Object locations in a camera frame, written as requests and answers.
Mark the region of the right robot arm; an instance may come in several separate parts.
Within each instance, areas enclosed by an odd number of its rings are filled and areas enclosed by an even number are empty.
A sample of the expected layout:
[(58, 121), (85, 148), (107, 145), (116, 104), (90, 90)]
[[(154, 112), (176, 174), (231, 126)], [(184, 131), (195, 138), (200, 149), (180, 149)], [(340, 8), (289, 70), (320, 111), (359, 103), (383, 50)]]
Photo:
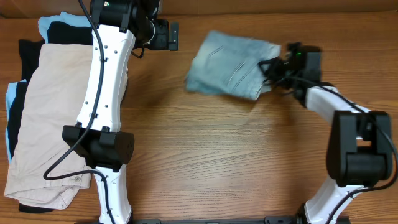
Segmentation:
[(303, 107), (330, 124), (328, 177), (294, 216), (265, 217), (264, 221), (349, 223), (349, 218), (340, 214), (357, 195), (387, 189), (397, 181), (397, 149), (391, 138), (390, 116), (359, 106), (322, 81), (321, 48), (296, 42), (287, 50), (285, 59), (263, 60), (258, 67), (268, 85), (292, 90)]

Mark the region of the light blue denim shorts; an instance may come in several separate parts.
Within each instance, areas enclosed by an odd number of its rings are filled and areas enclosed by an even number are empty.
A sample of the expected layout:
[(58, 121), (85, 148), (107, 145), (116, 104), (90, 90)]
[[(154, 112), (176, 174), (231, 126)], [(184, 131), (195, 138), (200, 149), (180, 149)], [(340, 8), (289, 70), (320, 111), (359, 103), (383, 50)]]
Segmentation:
[(281, 46), (211, 31), (192, 61), (185, 89), (257, 100), (271, 91), (258, 63), (277, 58)]

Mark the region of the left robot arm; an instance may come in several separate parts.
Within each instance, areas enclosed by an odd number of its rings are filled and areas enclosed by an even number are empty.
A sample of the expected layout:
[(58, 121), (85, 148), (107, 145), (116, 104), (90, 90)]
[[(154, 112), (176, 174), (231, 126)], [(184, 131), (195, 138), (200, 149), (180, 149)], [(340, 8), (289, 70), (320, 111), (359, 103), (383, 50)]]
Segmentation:
[(84, 12), (93, 28), (93, 51), (86, 95), (73, 126), (62, 138), (84, 158), (94, 175), (101, 207), (98, 223), (132, 223), (126, 166), (134, 135), (121, 131), (120, 108), (127, 88), (127, 65), (134, 49), (178, 49), (178, 24), (158, 19), (160, 2), (92, 1)]

